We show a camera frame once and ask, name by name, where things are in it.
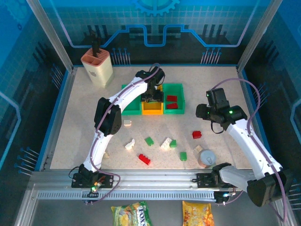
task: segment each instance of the red block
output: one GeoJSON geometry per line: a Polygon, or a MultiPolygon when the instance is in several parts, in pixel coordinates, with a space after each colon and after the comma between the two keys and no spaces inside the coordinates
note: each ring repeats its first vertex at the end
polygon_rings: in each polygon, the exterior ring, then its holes
{"type": "Polygon", "coordinates": [[[172,104],[168,104],[167,109],[178,109],[178,104],[177,103],[172,103],[172,104]]]}
{"type": "Polygon", "coordinates": [[[141,160],[141,161],[143,161],[146,165],[149,165],[150,164],[150,159],[149,158],[147,158],[147,157],[145,157],[143,154],[140,154],[139,155],[139,159],[141,160]]]}
{"type": "Polygon", "coordinates": [[[177,100],[178,100],[177,96],[167,95],[167,101],[177,102],[177,100]]]}
{"type": "Polygon", "coordinates": [[[202,137],[201,131],[193,131],[192,132],[193,139],[199,139],[202,137]]]}

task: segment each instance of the chip bag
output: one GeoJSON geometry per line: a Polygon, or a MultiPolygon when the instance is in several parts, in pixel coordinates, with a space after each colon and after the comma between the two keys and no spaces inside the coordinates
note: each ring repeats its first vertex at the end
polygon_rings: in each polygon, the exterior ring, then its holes
{"type": "Polygon", "coordinates": [[[183,201],[183,226],[214,226],[211,204],[183,201]]]}
{"type": "Polygon", "coordinates": [[[152,226],[146,201],[128,206],[112,206],[113,226],[152,226]]]}

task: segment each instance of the glass panel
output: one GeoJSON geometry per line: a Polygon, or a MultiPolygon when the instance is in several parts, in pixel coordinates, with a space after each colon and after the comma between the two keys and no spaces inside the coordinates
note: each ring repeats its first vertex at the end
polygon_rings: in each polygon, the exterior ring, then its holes
{"type": "Polygon", "coordinates": [[[42,0],[41,4],[75,65],[91,47],[92,31],[116,65],[155,61],[214,65],[238,63],[269,0],[42,0]]]}
{"type": "Polygon", "coordinates": [[[0,2],[0,222],[10,225],[40,152],[65,68],[26,1],[0,2]]]}
{"type": "Polygon", "coordinates": [[[298,220],[301,198],[300,10],[300,3],[282,2],[245,68],[248,79],[261,89],[259,114],[271,152],[285,168],[294,172],[295,186],[289,199],[298,220]]]}

